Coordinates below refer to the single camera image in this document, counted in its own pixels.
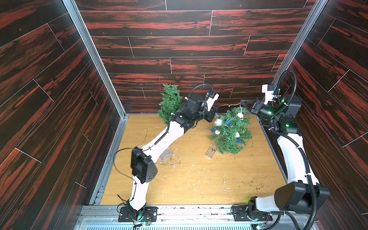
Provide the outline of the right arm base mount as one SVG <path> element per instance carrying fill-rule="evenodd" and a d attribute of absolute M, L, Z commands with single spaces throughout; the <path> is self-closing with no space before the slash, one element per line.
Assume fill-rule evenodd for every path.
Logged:
<path fill-rule="evenodd" d="M 248 207 L 248 205 L 232 205 L 231 214 L 237 222 L 268 222 L 273 218 L 269 213 L 258 211 L 256 208 Z"/>

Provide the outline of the small christmas tree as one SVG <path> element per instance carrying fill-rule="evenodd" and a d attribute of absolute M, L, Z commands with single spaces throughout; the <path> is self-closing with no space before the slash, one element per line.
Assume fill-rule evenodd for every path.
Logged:
<path fill-rule="evenodd" d="M 162 101 L 159 103 L 159 117 L 164 124 L 168 124 L 172 114 L 176 113 L 183 105 L 183 98 L 180 94 L 178 85 L 164 84 Z"/>

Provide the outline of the decorated christmas tree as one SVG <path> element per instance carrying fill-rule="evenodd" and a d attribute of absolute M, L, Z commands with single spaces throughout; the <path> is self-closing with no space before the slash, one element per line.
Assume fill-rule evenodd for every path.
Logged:
<path fill-rule="evenodd" d="M 209 137 L 215 142 L 220 154 L 238 154 L 253 138 L 249 130 L 250 118 L 246 116 L 248 110 L 239 106 L 227 111 L 214 121 Z"/>

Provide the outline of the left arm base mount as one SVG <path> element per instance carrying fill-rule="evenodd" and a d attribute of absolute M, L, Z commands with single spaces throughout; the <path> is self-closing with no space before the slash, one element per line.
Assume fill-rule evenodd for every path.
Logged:
<path fill-rule="evenodd" d="M 140 210 L 122 207 L 119 211 L 118 222 L 156 222 L 158 207 L 144 206 Z"/>

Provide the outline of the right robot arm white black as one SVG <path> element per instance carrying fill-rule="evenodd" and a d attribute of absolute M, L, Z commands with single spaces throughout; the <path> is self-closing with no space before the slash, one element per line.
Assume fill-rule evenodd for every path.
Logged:
<path fill-rule="evenodd" d="M 304 151 L 302 131 L 295 121 L 301 99 L 288 94 L 278 107 L 260 100 L 252 107 L 249 103 L 250 100 L 241 100 L 241 105 L 258 116 L 264 128 L 278 135 L 277 143 L 287 169 L 287 184 L 272 196 L 252 197 L 245 210 L 248 219 L 265 221 L 272 214 L 292 212 L 308 214 L 309 219 L 315 220 L 317 210 L 329 198 L 330 191 L 314 175 Z"/>

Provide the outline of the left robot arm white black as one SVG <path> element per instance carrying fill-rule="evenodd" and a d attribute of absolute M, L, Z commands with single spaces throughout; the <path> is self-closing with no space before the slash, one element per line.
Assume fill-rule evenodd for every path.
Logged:
<path fill-rule="evenodd" d="M 131 168 L 134 179 L 131 198 L 127 202 L 128 210 L 135 216 L 146 206 L 146 195 L 149 183 L 158 174 L 155 163 L 161 154 L 188 130 L 204 119 L 212 122 L 218 109 L 214 103 L 218 100 L 217 93 L 208 93 L 204 98 L 187 98 L 184 106 L 173 113 L 167 127 L 151 142 L 139 148 L 135 147 L 131 154 Z"/>

